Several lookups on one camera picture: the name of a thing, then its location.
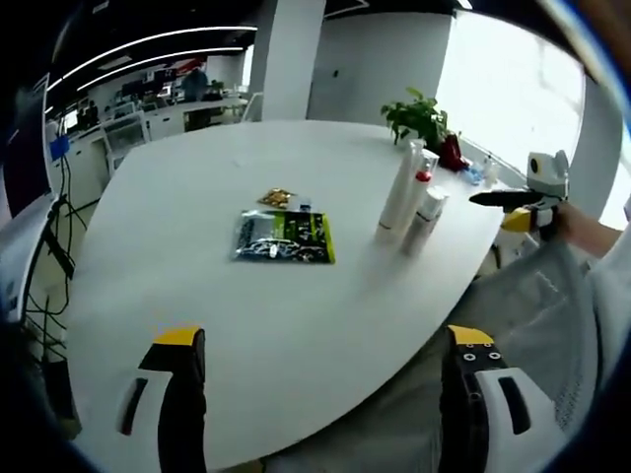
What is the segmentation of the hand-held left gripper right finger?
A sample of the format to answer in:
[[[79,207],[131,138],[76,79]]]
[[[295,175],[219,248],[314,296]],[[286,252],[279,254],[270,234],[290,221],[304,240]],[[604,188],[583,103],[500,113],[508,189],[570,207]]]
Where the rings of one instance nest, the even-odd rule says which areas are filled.
[[[539,472],[557,452],[552,400],[486,333],[450,324],[442,361],[442,472]]]

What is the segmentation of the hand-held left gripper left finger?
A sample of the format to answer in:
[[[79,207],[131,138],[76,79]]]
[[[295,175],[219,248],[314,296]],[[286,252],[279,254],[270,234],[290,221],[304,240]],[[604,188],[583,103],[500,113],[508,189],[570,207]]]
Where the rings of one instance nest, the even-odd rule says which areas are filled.
[[[205,332],[199,326],[158,335],[122,402],[116,430],[142,447],[161,472],[204,472]]]

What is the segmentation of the person's right hand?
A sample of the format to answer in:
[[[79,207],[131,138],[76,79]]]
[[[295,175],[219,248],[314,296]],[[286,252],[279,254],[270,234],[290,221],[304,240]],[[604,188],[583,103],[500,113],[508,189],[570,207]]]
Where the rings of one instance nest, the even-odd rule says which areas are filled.
[[[562,237],[574,246],[589,251],[592,221],[567,201],[558,206],[558,218]]]

